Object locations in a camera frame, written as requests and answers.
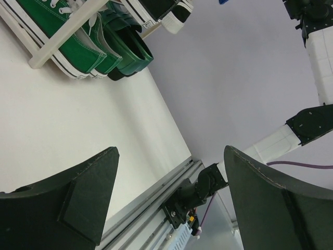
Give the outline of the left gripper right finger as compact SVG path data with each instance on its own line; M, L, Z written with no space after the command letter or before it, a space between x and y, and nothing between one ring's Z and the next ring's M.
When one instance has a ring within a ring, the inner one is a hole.
M244 249L332 249L332 190L224 149Z

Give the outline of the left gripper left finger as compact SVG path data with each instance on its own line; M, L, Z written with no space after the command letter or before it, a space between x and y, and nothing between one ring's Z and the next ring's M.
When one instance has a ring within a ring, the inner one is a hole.
M1 192L1 249L95 249L119 164L109 147L50 176Z

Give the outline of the green canvas sneaker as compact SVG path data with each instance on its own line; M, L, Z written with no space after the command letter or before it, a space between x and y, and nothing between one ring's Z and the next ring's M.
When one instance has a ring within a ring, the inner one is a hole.
M99 14L96 15L94 25L89 24L88 34L97 48L104 53L103 60L90 72L92 78L101 79L106 77L121 62L122 56L115 52L107 43Z
M1 5L22 26L38 47L46 42L83 5L82 1L1 1ZM79 28L54 52L51 60L67 76L83 79L107 57Z

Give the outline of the green loafer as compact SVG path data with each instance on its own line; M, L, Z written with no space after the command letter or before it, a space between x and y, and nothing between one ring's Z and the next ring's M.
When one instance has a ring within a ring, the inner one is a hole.
M140 72L153 61L153 55L151 51L140 37L142 26L130 15L130 13L122 4L113 3L113 7L117 14L127 24L122 34L124 35L124 39L128 43L132 52L134 52L138 57L138 68L135 72Z
M100 16L107 44L121 56L120 62L108 73L108 77L118 81L134 75L145 58L131 35L130 25L114 10L104 10Z

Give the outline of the black canvas sneaker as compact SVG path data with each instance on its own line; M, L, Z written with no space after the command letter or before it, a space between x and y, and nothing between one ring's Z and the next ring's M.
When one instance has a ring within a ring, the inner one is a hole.
M177 4L176 0L121 0L121 3L144 28L158 24Z
M182 0L172 9L172 14L182 23L184 23L193 12L193 1Z

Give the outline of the black white sneaker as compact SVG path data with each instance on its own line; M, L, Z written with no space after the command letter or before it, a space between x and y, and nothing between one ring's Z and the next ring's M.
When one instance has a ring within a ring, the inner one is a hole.
M161 24L167 31L172 34L177 34L184 26L184 23L181 22L172 12L168 13L161 20Z

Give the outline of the blue canvas sneaker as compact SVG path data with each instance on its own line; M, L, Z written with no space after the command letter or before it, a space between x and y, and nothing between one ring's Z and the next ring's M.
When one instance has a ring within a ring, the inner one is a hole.
M226 2L228 2L228 0L219 0L219 4L220 4L220 5L223 5L223 4L225 4Z

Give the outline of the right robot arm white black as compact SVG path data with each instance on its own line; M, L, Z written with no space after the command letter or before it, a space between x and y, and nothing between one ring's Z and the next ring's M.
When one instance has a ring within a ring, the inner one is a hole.
M182 103L174 117L206 165L244 150L317 106L309 59L282 1L195 1L181 36Z

